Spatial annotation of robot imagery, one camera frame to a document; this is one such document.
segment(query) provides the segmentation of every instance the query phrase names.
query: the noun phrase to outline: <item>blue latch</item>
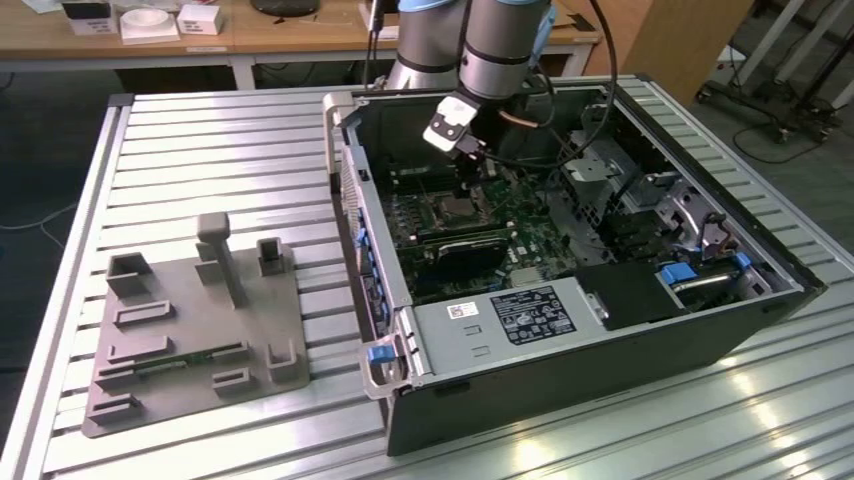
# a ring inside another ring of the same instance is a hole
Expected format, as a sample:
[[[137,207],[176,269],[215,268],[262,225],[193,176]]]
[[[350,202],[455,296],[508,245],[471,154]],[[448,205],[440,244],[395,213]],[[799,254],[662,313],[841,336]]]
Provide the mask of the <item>blue latch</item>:
[[[697,278],[697,272],[685,262],[671,263],[662,268],[662,278],[665,282],[667,282],[667,285],[673,285],[674,283]]]
[[[735,264],[738,265],[738,268],[741,268],[742,270],[745,270],[750,265],[753,265],[753,261],[750,260],[750,257],[747,256],[746,253],[738,252],[735,254],[735,257],[733,257],[735,259]]]
[[[379,345],[368,348],[368,363],[371,365],[379,365],[380,363],[394,362],[398,356],[395,355],[395,347],[391,345]]]

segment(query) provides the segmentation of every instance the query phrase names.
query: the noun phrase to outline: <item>black plastic part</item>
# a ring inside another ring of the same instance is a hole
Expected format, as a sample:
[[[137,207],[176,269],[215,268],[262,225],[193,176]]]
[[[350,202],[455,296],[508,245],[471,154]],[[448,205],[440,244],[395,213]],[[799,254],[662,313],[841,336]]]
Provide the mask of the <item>black plastic part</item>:
[[[109,96],[108,107],[129,107],[133,105],[135,95],[132,93],[113,93]]]
[[[584,292],[596,295],[608,312],[602,320],[607,330],[666,320],[685,313],[655,274],[655,265],[642,262],[595,265],[575,271]]]

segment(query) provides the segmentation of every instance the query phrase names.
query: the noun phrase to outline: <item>floor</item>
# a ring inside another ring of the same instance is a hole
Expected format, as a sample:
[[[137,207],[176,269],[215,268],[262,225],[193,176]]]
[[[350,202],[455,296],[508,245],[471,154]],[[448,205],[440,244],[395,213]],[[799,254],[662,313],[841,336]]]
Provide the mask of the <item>floor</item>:
[[[750,51],[770,27],[773,17],[750,19],[738,31],[735,44]],[[767,57],[769,65],[803,30],[790,26]],[[795,86],[809,81],[833,45],[822,42],[794,77]],[[843,62],[829,82],[833,96],[853,78],[854,57]],[[761,80],[762,73],[751,81]],[[332,85],[359,78],[352,65],[327,64],[268,67],[256,71],[260,87]],[[0,85],[5,82],[0,74]],[[0,224],[40,220],[76,201],[85,178],[100,122],[111,94],[123,92],[112,72],[19,74],[0,92]],[[691,112],[727,142],[733,134],[763,122],[761,115],[714,98]],[[854,132],[854,110],[842,112],[845,128]],[[814,144],[793,139],[778,145],[762,131],[743,135],[751,154],[779,160]],[[826,144],[783,165],[751,165],[849,250],[854,251],[854,136],[837,133]],[[64,242],[73,210],[47,225]],[[11,421],[41,316],[49,298],[61,250],[37,230],[0,232],[0,446]]]

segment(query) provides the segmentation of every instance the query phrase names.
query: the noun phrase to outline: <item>motherboard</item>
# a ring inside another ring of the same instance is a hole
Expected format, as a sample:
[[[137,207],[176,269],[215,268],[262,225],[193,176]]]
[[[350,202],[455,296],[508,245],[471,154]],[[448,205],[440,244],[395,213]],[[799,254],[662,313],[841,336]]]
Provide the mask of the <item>motherboard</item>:
[[[499,168],[466,190],[435,189],[430,180],[410,175],[383,199],[416,305],[571,274],[571,240],[548,214],[544,178]]]

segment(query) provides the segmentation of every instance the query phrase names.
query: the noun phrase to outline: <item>aluminum extrusion table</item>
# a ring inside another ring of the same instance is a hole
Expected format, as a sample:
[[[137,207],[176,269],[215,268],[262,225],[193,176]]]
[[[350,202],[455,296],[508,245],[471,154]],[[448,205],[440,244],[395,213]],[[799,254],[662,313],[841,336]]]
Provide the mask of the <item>aluminum extrusion table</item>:
[[[853,258],[662,90],[634,78],[622,83],[830,284],[795,318],[711,367],[390,458],[379,405],[362,392],[324,171],[320,99],[336,88],[117,99],[0,478],[850,477]],[[271,236],[294,247],[312,381],[302,390],[88,439],[80,423],[107,258],[129,250],[151,261],[192,256],[192,216],[223,209],[232,248]]]

